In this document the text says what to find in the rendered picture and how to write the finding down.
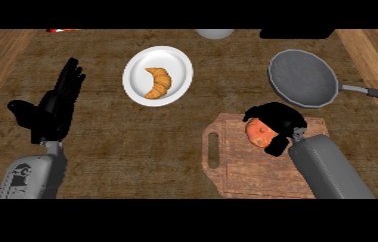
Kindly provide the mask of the brown wooden cutting board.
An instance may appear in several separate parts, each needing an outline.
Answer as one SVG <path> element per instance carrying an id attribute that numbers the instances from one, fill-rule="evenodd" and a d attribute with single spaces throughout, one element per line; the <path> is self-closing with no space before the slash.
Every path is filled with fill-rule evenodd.
<path id="1" fill-rule="evenodd" d="M 221 113 L 203 133 L 203 170 L 225 198 L 308 198 L 314 193 L 288 152 L 271 156 L 246 134 L 243 114 Z M 219 136 L 219 166 L 210 167 L 209 135 Z"/>

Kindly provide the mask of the white oval plate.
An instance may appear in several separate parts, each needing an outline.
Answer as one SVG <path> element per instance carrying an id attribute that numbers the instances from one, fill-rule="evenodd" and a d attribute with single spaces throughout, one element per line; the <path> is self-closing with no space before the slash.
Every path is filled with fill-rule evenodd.
<path id="1" fill-rule="evenodd" d="M 160 107 L 185 95 L 192 77 L 187 54 L 175 47 L 156 46 L 141 51 L 126 65 L 125 91 L 141 105 Z"/>

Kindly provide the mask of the grey frying pan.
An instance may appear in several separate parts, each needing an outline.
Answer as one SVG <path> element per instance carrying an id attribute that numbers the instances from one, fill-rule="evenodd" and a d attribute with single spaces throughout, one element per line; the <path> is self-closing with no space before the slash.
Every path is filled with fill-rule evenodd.
<path id="1" fill-rule="evenodd" d="M 359 92 L 378 99 L 378 89 L 343 84 L 324 59 L 300 49 L 287 49 L 274 56 L 268 76 L 280 97 L 302 108 L 330 105 L 340 91 Z"/>

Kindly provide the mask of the black appliance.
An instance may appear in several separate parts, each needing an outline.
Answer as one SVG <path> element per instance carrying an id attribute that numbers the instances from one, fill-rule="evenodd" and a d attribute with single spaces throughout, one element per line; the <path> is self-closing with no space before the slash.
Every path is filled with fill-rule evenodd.
<path id="1" fill-rule="evenodd" d="M 280 29 L 262 29 L 262 39 L 325 39 L 333 34 L 333 29 L 300 29 L 300 30 L 280 30 Z"/>

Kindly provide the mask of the orange squash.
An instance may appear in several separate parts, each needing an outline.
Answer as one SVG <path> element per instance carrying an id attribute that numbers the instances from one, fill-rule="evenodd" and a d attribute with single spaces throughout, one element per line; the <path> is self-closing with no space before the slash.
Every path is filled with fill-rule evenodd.
<path id="1" fill-rule="evenodd" d="M 259 118 L 253 118 L 247 122 L 246 133 L 249 141 L 259 148 L 266 148 L 278 135 L 272 128 L 262 122 Z"/>

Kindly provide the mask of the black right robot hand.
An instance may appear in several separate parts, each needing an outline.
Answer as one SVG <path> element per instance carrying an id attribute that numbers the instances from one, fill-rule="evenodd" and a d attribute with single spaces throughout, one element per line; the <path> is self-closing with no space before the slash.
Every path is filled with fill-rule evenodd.
<path id="1" fill-rule="evenodd" d="M 247 122 L 253 118 L 257 118 L 278 133 L 265 149 L 265 152 L 269 155 L 278 157 L 283 155 L 290 144 L 288 139 L 294 138 L 296 129 L 308 128 L 305 117 L 285 104 L 280 102 L 271 102 L 260 106 L 253 106 L 247 110 L 243 121 Z"/>

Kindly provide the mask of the white round bowl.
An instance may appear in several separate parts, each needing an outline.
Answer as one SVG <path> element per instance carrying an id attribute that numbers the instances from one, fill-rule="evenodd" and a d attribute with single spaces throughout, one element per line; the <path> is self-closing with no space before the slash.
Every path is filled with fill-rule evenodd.
<path id="1" fill-rule="evenodd" d="M 207 39 L 221 40 L 232 35 L 234 29 L 197 29 L 197 33 Z"/>

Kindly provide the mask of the golden croissant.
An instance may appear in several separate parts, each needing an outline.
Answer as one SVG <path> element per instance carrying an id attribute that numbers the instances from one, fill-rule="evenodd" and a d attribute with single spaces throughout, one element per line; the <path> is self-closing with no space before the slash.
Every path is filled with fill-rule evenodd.
<path id="1" fill-rule="evenodd" d="M 145 94 L 147 99 L 161 98 L 172 88 L 172 76 L 164 68 L 147 68 L 154 78 L 154 85 L 150 92 Z"/>

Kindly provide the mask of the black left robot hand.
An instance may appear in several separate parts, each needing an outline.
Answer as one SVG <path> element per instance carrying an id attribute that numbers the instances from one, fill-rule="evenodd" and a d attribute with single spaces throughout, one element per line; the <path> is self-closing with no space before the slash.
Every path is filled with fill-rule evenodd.
<path id="1" fill-rule="evenodd" d="M 24 100 L 12 100 L 8 103 L 18 125 L 32 131 L 33 144 L 63 141 L 67 137 L 85 79 L 79 60 L 70 58 L 55 88 L 46 92 L 39 105 Z"/>

